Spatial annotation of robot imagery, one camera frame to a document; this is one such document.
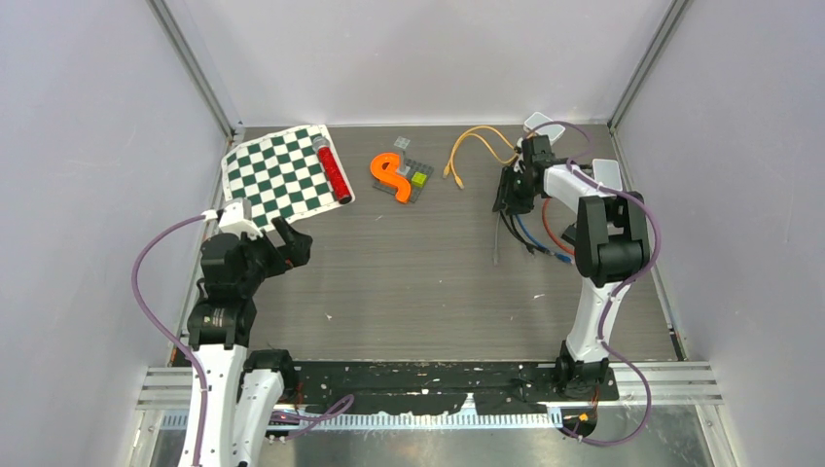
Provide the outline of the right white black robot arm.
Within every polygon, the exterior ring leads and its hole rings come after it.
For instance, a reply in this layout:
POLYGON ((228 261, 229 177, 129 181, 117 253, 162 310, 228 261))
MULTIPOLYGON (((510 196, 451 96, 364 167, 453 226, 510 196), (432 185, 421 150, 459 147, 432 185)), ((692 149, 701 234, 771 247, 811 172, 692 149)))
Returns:
POLYGON ((583 286, 573 328, 550 377, 562 398, 589 396, 608 380, 606 344, 631 280, 649 264, 651 247, 643 198, 624 189, 616 161, 580 167, 556 157, 546 135, 523 139, 499 179, 493 212, 508 225, 529 213, 537 197, 571 209, 575 223, 563 237, 583 286))

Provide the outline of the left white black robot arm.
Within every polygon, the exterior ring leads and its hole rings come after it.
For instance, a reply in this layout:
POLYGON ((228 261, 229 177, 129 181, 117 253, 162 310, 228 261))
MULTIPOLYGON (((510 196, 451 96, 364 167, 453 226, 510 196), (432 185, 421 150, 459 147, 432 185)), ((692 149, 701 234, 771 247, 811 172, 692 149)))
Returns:
POLYGON ((252 351, 254 295, 268 278, 304 266, 313 239, 273 220, 265 233, 217 233, 201 245, 202 294, 188 318, 193 392, 181 466, 254 466, 275 403, 299 387, 285 349, 252 351))

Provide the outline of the green white chessboard mat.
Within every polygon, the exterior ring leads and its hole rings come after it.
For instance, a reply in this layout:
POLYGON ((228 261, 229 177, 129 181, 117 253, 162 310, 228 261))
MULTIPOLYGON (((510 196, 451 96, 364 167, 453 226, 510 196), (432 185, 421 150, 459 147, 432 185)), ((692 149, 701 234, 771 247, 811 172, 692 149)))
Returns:
POLYGON ((251 221, 265 231, 272 220, 293 224, 343 206, 313 148, 332 140, 324 125, 293 126, 232 148, 221 160, 224 199, 250 203, 251 221))

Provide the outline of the yellow-green lego brick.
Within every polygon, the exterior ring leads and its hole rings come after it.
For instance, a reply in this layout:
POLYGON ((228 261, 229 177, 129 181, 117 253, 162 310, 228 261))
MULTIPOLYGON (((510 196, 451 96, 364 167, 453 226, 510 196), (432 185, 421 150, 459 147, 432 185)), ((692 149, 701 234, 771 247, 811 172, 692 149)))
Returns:
POLYGON ((423 172, 415 172, 411 178, 411 184, 417 189, 423 189, 428 180, 428 175, 423 172))

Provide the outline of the red toy microphone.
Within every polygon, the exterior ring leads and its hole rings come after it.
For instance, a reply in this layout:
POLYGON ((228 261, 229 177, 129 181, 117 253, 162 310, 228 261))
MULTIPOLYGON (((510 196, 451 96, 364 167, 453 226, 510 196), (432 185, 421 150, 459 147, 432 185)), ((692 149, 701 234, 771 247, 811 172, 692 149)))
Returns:
POLYGON ((352 202, 353 195, 347 185, 343 171, 338 164, 329 140, 322 135, 316 136, 312 140, 312 148, 325 170, 335 199, 340 204, 349 204, 352 202))

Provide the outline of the grey lego baseplate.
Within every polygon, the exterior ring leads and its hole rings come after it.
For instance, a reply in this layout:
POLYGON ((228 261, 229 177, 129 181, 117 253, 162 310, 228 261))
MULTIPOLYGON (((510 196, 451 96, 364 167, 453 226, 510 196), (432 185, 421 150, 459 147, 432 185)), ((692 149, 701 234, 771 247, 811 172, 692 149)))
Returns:
POLYGON ((402 160, 402 156, 397 153, 382 153, 371 161, 370 172, 375 189, 407 204, 416 202, 432 177, 434 168, 412 159, 402 160))

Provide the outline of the orange S-shaped toy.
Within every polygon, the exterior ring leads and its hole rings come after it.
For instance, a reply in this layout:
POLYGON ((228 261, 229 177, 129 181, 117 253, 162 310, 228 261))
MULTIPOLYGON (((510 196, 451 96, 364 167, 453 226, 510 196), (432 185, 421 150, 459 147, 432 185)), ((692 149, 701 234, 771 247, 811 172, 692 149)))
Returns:
POLYGON ((395 190, 394 198, 400 203, 408 203, 412 195, 412 184, 406 176, 396 172, 399 154, 385 152, 373 158, 370 171, 382 186, 395 190))

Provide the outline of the grey lego tower piece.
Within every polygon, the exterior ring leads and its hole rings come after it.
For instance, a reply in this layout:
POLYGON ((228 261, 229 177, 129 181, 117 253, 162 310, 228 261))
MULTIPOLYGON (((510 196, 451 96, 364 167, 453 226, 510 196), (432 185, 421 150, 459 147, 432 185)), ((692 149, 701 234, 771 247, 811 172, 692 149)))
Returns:
POLYGON ((396 172, 401 176, 407 176, 410 171, 407 158, 407 149, 410 143, 410 139, 404 136, 399 136, 394 143, 394 147, 399 150, 399 165, 396 172))

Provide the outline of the black mounting base plate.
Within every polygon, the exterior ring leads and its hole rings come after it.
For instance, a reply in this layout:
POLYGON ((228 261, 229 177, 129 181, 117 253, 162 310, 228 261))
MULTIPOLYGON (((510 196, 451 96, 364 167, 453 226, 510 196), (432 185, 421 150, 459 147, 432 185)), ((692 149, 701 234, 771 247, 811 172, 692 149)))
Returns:
POLYGON ((597 389, 559 390, 547 362, 296 361, 287 368, 282 402, 321 413, 346 395, 348 414, 439 415, 472 401, 482 414, 541 413, 547 403, 619 399, 612 370, 597 389))

